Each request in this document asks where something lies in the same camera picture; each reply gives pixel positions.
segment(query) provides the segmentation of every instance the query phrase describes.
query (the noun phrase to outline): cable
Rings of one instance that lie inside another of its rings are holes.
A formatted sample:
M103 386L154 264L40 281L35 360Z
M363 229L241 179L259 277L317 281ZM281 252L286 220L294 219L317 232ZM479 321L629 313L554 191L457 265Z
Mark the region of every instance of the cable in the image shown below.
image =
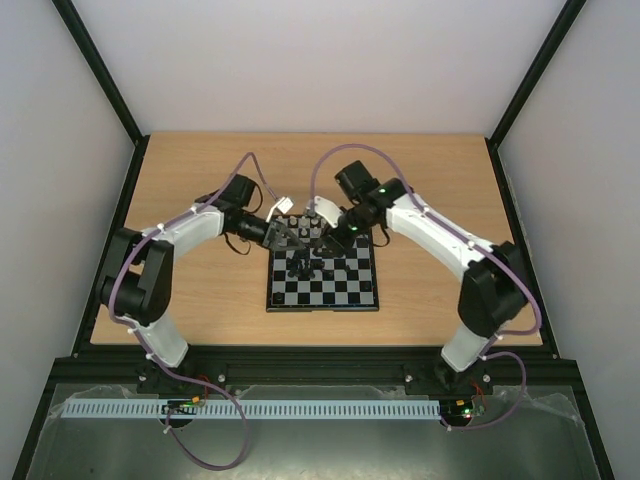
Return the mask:
M249 243L249 248L247 248L246 252L241 252L240 250L238 250L236 247L233 246L233 244L231 243L231 240L229 240L229 234L228 233L224 233L224 241L227 244L227 246L233 250L235 253L237 253L238 255L242 255L242 256L246 256L249 255L249 252L251 251L251 244Z
M178 375L177 373L172 372L169 369L169 367L162 361L162 359L160 359L157 355L155 355L153 353L153 350L147 344L146 339L139 332L137 332L135 330L135 327L136 327L135 323L133 321L127 319L126 317L119 317L119 316L116 315L116 313L115 313L115 303L116 303L116 297L117 297L118 291L120 290L120 287L122 285L122 281L124 280L124 277L125 277L126 273L129 271L129 267L131 266L131 264L133 263L135 258L138 256L138 254L145 247L145 245L147 243L149 243L156 235L158 235L165 228L169 228L169 227L171 227L173 225L176 225L176 224L186 220L187 218L190 218L192 215L196 215L196 214L200 213L202 210L204 210L209 205L211 205L213 202L215 202L220 197L220 195L224 192L224 190L229 186L229 184L233 180L233 177L236 176L236 174L240 171L242 166L245 164L245 162L249 158L251 158L253 160L253 163L254 163L254 165L256 167L256 170L258 171L258 175L260 176L260 180L262 181L263 185L265 186L265 188L267 189L269 194L274 199L277 199L277 196L275 195L273 190L271 190L271 188L267 184L266 179L264 178L264 175L262 174L262 170L260 169L260 165L258 163L258 159L256 158L255 154L253 152L247 152L242 157L242 159L238 162L238 164L233 169L233 171L231 172L229 177L222 184L220 189L218 189L218 191L215 194L213 194L211 196L211 198L209 198L209 200L207 200L205 203L203 203L201 205L198 205L197 207L196 206L192 207L191 209L187 210L186 212L184 212L184 213L178 215L177 217L169 220L164 225L162 225L162 224L158 225L158 228L153 229L151 232L149 232L147 234L147 236L143 237L142 240L140 240L140 242L132 249L131 253L127 257L125 262L122 264L120 272L118 272L118 276L116 277L116 279L114 281L113 289L111 291L111 295L109 296L109 302L108 302L108 305L107 305L108 310L109 310L109 317L111 318L111 320L113 322L117 323L117 324L125 325L128 328L133 329L133 331L135 333L135 336L138 339L138 342L140 343L142 348L147 353L147 358L152 359L153 361L155 361L167 375L169 375L170 377L172 377L172 378L174 378L176 380L180 380L182 382L194 383L196 385L202 385L204 387L208 387L211 390L214 390L214 391L220 393L221 395L223 395L224 397L228 398L229 400L231 400L231 402L234 404L234 406L238 410L238 413L240 414L240 417L243 420L243 424L244 424L244 428L245 428L244 444L242 446L242 450L238 454L238 457L234 461L229 463L228 465L217 466L217 465L212 465L212 464L203 462L202 460L200 460L197 457L195 457L182 444L180 439L175 435L175 433L172 430L169 430L171 432L172 436L178 442L178 445L180 446L180 448L182 449L184 454L187 455L190 460L192 460L194 463L196 463L197 465L201 466L202 468L206 468L208 470L215 470L215 471L227 470L227 469L230 469L230 468L233 468L233 467L239 465L245 459L245 457L246 457L246 455L248 453L249 439L250 439L249 424L247 422L247 417L245 416L244 411L242 410L242 406L238 403L238 401L232 395L230 395L226 390L218 387L217 385L214 385L214 384L212 384L210 382L204 382L202 380L198 380L198 379L195 379L195 378L189 378L189 377L185 377L185 376L182 376L182 375Z
M482 406L484 407L485 410L488 410L487 400L484 397L484 391L482 390L482 388L480 388L480 386L474 380L471 380L471 386L476 389L476 394L471 398L476 399L478 398L478 395L480 395L480 398L482 400Z
M207 377L206 375L198 375L198 380L204 380L207 383L211 383L211 380L209 380L209 377ZM207 400L209 400L209 389L207 387L204 387L204 401L205 403L207 402Z
M251 210L249 212L252 215L254 213L257 213L258 210L260 210L262 208L262 202L264 201L264 197L262 196L262 189L260 188L260 185L256 185L256 187L258 187L258 193L260 194L260 203L258 204L258 206L256 208L254 208L253 210Z
M196 378L185 377L185 376L179 375L177 373L174 373L166 365L164 365L161 360L158 361L157 363L158 363L158 365L160 366L160 368L162 369L162 371L164 373L166 373L170 377L175 378L176 380L180 380L182 382L195 383L197 385L202 385L203 387L210 388L211 390L214 390L214 391L220 393L223 397L227 398L228 400L231 401L231 403L233 403L233 405L236 407L236 410L240 414L240 418L242 419L242 425L244 427L245 435L244 435L244 441L242 443L242 449L240 450L240 453L238 454L238 456L236 457L235 460L233 460L232 462L228 463L227 465L214 465L212 463L207 463L207 462L205 462L203 460L200 460L198 457L196 457L186 447L186 445L184 443L182 443L182 440L180 440L180 438L178 438L178 435L176 435L176 433L173 431L173 428L171 428L171 424L169 422L171 421L171 413L172 412L171 412L171 410L168 410L167 411L167 416L166 416L166 418L164 420L165 432L169 432L171 434L171 436L178 443L178 446L180 447L180 450L182 450L182 453L184 453L187 456L187 458L189 458L189 460L191 460L193 463L195 463L199 467L202 467L202 468L204 468L206 470L211 470L211 471L214 471L214 472L220 472L220 471L223 471L223 470L229 470L229 469L232 469L232 468L237 467L238 465L240 465L242 463L242 461L245 459L245 457L247 456L247 453L249 453L250 435L249 435L249 421L247 420L247 416L245 415L244 410L242 409L242 405L240 405L238 400L233 395L231 395L229 392L227 392L223 388L218 387L217 385L214 385L213 383L209 383L209 382L205 382L205 381L202 381L202 380L198 380Z
M507 410L500 417L496 418L495 420L491 420L490 422L482 423L480 425L468 425L466 427L452 427L447 423L447 421L444 418L441 417L440 421L445 427L447 427L447 431L480 430L482 428L492 427L494 425L497 425L500 422L503 422L504 420L509 418L511 415L513 415L513 412L516 411L516 409L518 408L518 405L520 405L520 402L522 402L522 399L524 398L525 392L527 391L527 370L524 366L524 362L522 361L522 359L513 352L497 352L497 353L492 353L491 355L483 356L481 358L482 360L486 361L486 360L491 360L493 358L498 358L498 357L511 357L515 359L516 362L518 362L518 365L520 365L520 371L522 372L522 381L520 382L520 392L516 397L516 401L513 403L513 405L511 405L511 408L509 408L509 410Z
M371 243L373 244L374 247L378 247L378 248L383 248L386 247L387 245L389 245L391 243L391 237L389 236L389 234L387 233L387 229L384 228L382 225L380 225L380 231L382 232L382 234L384 235L384 238L387 240L384 244L382 245L378 245L377 243L375 243L373 241L373 234L372 234L372 240Z
M364 144L361 144L361 143L346 143L344 145L338 145L337 147L332 148L331 150L326 152L324 155L322 155L322 157L320 157L320 159L316 162L315 166L313 167L313 172L311 174L311 186L310 186L311 199L310 199L310 202L309 202L309 209L311 210L311 212L313 212L314 208L315 208L314 200L315 200L315 191L316 191L316 177L318 175L318 170L320 169L320 166L330 156L332 156L334 153L337 153L337 152L339 152L341 150L347 150L347 149L352 149L352 148L361 149L361 150L367 150L369 152L375 153L376 155L378 155L381 158L383 158L384 160L386 160L386 162L395 171L396 175L398 176L398 178L402 182L402 185L404 186L404 189L406 190L407 194L409 195L409 198L411 199L411 202L415 205L415 207L418 210L420 210L431 221L436 223L442 229L444 229L447 232L449 232L451 235L453 235L455 238L460 240L462 243L464 243L466 245L469 245L470 248L473 248L475 251L479 252L480 254L482 254L483 256L488 258L491 262L493 262L500 270L502 270L505 273L505 275L507 275L507 277L509 277L511 279L511 281L513 281L513 283L516 284L516 286L520 289L520 291L523 293L523 295L527 298L527 300L531 304L531 307L533 308L534 317L535 317L534 326L531 327L529 330L523 330L523 331L503 330L503 331L497 332L496 336L493 337L489 341L487 346L483 349L483 351L481 352L481 355L484 354L486 351L488 351L489 348L491 348L491 346L497 340L497 336L499 336L499 335L520 335L520 336L525 336L525 335L532 335L534 333L538 333L538 331L540 330L540 327L542 326L542 312L540 311L540 306L538 305L538 302L536 301L536 299L533 296L533 294L529 291L527 286L524 284L524 282L522 280L520 280L518 278L518 276L515 273L513 273L513 271L509 267L507 267L495 255L493 255L488 250L480 247L479 245L476 245L475 242L470 242L470 239L467 238L467 236L464 233L459 232L456 228L450 226L447 222L445 222L444 220L439 218L437 215L434 215L431 212L431 210L429 209L429 207L427 207L426 205L422 205L418 201L417 197L414 195L413 191L411 190L411 187L409 186L409 183L407 182L407 179L403 175L402 170L400 170L400 167L398 166L398 164L396 162L394 162L391 159L391 157L389 155L387 155L386 153L384 153L383 151L378 150L375 147L371 147L369 145L364 145Z

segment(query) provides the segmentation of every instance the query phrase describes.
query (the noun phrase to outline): wooden table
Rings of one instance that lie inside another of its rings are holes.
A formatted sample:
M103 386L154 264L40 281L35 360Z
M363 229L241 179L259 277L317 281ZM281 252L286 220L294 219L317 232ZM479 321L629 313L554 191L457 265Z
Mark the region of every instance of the wooden table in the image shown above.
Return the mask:
M126 225L143 229L183 212L217 189L247 151L258 156L278 195L301 213L317 159L343 143L366 143L396 160L415 190L465 229L496 243L511 239L484 138L480 135L155 133L142 164ZM317 193L338 204L346 198L333 175L360 159L381 182L387 164L360 150L342 151L320 170ZM242 173L257 180L253 165ZM265 201L261 213L270 204ZM205 243L175 265L170 311L189 343L213 345L442 345L460 320L460 284L442 264L400 235L376 249L379 312L267 313L268 252L231 252L221 239ZM533 324L530 307L512 328ZM101 307L95 344L133 343ZM505 344L540 345L538 336L508 337Z

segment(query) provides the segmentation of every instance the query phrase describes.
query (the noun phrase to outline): robotic arm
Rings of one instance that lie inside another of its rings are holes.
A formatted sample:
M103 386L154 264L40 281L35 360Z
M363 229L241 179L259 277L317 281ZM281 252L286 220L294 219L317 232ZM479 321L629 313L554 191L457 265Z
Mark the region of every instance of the robotic arm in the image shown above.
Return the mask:
M188 350L167 310L174 262L201 243L225 234L235 234L274 251L306 247L281 222L265 220L245 210L255 188L255 182L236 175L212 205L194 208L194 215L172 227L159 225L161 232L134 261L134 265L143 265L142 271L125 274L116 293L116 314L124 316L131 325L129 332L141 336L153 354L169 367L178 367ZM196 199L194 207L207 202L214 193ZM154 229L137 232L122 228L115 233L98 277L96 294L100 303L108 305L125 259Z
M423 210L418 209L400 180L392 179L381 185L359 161L341 170L335 178L355 206L343 210L322 197L312 200L310 212L328 223L316 245L317 254L343 255L362 231L381 225L416 242L446 265L461 282L458 314L462 325L442 348L445 365L436 372L443 384L451 384L452 379L475 362L492 337L527 303L520 289L471 247L478 245L492 252L524 279L519 251L509 242L498 246L466 232L414 194L424 205ZM425 215L425 210L440 222ZM470 243L462 243L439 223L463 234Z

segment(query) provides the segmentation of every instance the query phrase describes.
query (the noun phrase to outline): purple cable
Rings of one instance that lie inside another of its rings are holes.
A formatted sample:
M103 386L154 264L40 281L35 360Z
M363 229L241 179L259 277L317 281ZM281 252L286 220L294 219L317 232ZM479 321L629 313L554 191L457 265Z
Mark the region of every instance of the purple cable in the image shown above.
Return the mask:
M367 150L369 152L373 152L376 155L382 157L384 160L386 160L387 163L391 166L391 168L393 168L393 170L396 172L396 175L398 176L398 179L402 182L402 185L404 186L404 189L406 190L407 194L409 195L409 198L411 199L411 202L416 206L416 208L418 210L423 212L423 214L426 217L428 217L434 223L438 224L438 226L440 226L441 228L443 228L444 230L449 232L451 235L456 237L462 243L467 244L469 242L470 239L467 238L466 235L464 235L463 233L459 232L457 229L455 229L454 227L450 226L448 223L444 222L443 220L438 218L436 215L433 215L430 211L425 211L424 210L425 205L421 205L420 204L420 202L418 201L418 199L414 195L413 191L411 190L411 187L409 186L409 183L407 182L407 179L405 178L404 174L402 173L402 170L400 170L400 167L398 166L398 164L396 162L394 162L393 159L389 155L387 155L386 153L384 153L381 150L378 150L375 147L371 147L369 145L364 145L364 144L361 144L361 143L346 143L344 145L338 145L337 147L334 147L331 150L329 150L327 153L325 153L316 162L315 166L313 167L313 172L311 174L310 210L312 212L313 212L313 210L315 208L314 200L315 200L315 191L316 191L316 177L318 175L318 170L320 170L320 166L330 156L332 156L334 153L337 153L337 152L339 152L341 150L351 149L351 148L357 148L357 149L362 149L362 150ZM533 308L533 314L534 314L534 317L535 317L535 324L534 324L533 327L531 327L529 330L524 330L524 331L504 330L504 331L501 331L501 332L497 332L496 336L498 336L498 335L521 335L521 336L525 336L525 335L532 335L534 333L537 333L540 330L540 327L542 326L542 312L540 311L540 306L538 305L538 302L536 301L536 299L533 296L533 294L529 291L527 286L524 284L524 282L522 280L520 280L518 278L518 276L515 273L513 273L513 271L509 267L507 267L502 261L500 261L500 259L498 259L495 255L493 255L488 250L485 250L484 248L482 248L482 247L480 247L479 245L476 245L476 244L474 244L472 248L475 251L477 251L480 254L482 254L485 257L487 257L500 270L502 270L505 273L505 275L507 275L511 279L511 281L513 281L513 283L515 283L516 286L522 291L523 295L527 298L527 300L531 304L531 307ZM487 351L493 345L493 343L495 343L495 339L494 338L492 338L490 340L489 344L485 347L485 349L483 350L483 352L481 354L484 354L484 352Z
M516 401L513 403L513 405L511 405L511 408L509 408L509 410L507 410L503 415L499 416L495 420L491 420L490 422L482 423L480 425L468 425L466 427L452 427L447 423L447 421L444 418L440 418L440 421L445 427L447 427L447 430L467 431L467 430L480 430L482 428L493 427L494 425L497 425L498 423L503 422L504 420L509 418L511 415L513 415L513 412L516 411L516 409L518 408L518 405L520 405L520 402L522 402L522 399L524 398L525 392L527 391L527 370L524 366L524 362L522 361L522 359L513 352L497 352L491 355L487 355L486 357L482 357L482 359L491 360L492 358L498 358L498 357L511 357L515 359L516 362L518 362L518 365L520 365L520 370L522 371L522 381L520 382L520 392L518 393Z
M180 223L180 222L186 220L187 218L191 217L192 215L196 215L197 213L200 213L206 207L208 207L213 202L215 202L220 197L222 192L224 192L224 190L229 186L229 184L231 183L231 180L233 180L233 177L235 177L235 175L240 171L242 166L245 164L245 162L249 158L251 158L253 160L253 163L256 166L256 170L258 171L258 175L260 177L260 180L261 180L262 184L265 186L265 188L267 189L269 194L274 199L277 199L278 197L273 192L271 187L269 187L269 184L267 183L267 180L265 179L265 177L264 177L264 175L262 173L262 170L260 169L260 164L258 163L258 159L256 158L255 154L253 152L247 152L242 157L240 162L238 162L238 164L233 169L233 171L231 172L231 174L229 175L227 180L224 182L222 187L220 187L220 189L218 189L218 191L214 195L212 195L211 198L209 198L209 200L207 200L205 203L203 203L203 204L199 205L198 207L196 207L195 212L193 210L188 210L188 211L178 215L177 217L169 220L168 222L166 222L164 224L164 226L162 228L169 228L169 227L171 227L171 226L173 226L173 225L175 225L177 223ZM126 325L127 327L132 328L132 329L135 330L135 324L133 322L131 322L130 320L128 320L126 318L118 317L116 315L116 313L115 313L116 297L117 297L118 291L120 290L120 287L122 286L122 281L124 280L124 277L127 274L127 272L129 271L129 267L131 266L131 264L133 263L135 258L142 251L142 249L145 247L145 245L147 243L149 243L160 232L161 232L160 228L156 228L156 229L152 230L151 232L149 232L147 234L147 236L145 236L133 248L133 250L131 251L131 253L127 257L127 259L125 260L124 264L122 265L122 268L120 269L120 272L118 272L118 276L116 277L116 280L115 280L115 282L113 284L113 289L111 291L111 295L109 296L109 302L108 302L109 317L115 323L118 323L120 325ZM140 342L140 345L145 350L145 352L147 352L147 354L151 355L151 358L160 366L160 368L164 371L164 373L166 373L170 377L175 378L176 380L179 380L179 381L182 381L182 382L193 383L193 384L196 384L196 385L202 385L204 387L210 388L211 390L214 390L214 391L220 393L222 396L226 397L227 399L229 399L233 403L233 405L238 410L238 413L240 414L240 417L242 418L242 422L243 422L244 429L245 429L244 443L242 445L242 450L240 451L240 453L238 454L236 459L234 461L232 461L231 463L229 463L227 465L218 466L218 465L212 465L212 464L209 464L209 463L206 463L206 462L200 460L195 455L193 455L189 451L189 449L187 449L187 447L180 441L180 439L175 434L175 432L170 429L169 431L171 432L171 435L173 436L173 438L176 439L176 441L178 442L178 445L180 446L180 448L183 451L183 453L190 460L192 460L195 464L197 464L200 467L205 468L207 470L213 470L213 471L228 470L228 469L234 468L237 465L239 465L245 459L245 457L247 456L247 453L249 451L250 432L249 432L249 423L247 421L247 417L244 414L244 411L242 410L242 406L238 403L238 401L233 397L233 395L228 393L226 390L218 387L217 385L214 385L212 383L205 382L205 381L202 381L202 380L198 380L198 379L195 379L195 378L189 378L189 377L185 377L185 376L182 376L182 375L178 375L177 373L172 372L170 370L169 366L166 365L157 355L155 355L153 353L151 347L149 347L149 345L147 344L145 338L142 335L140 335L138 332L135 332L135 336L138 339L138 342ZM169 426L170 417L171 417L171 412L169 412L167 414L167 418L165 419L165 425L167 425L167 426Z

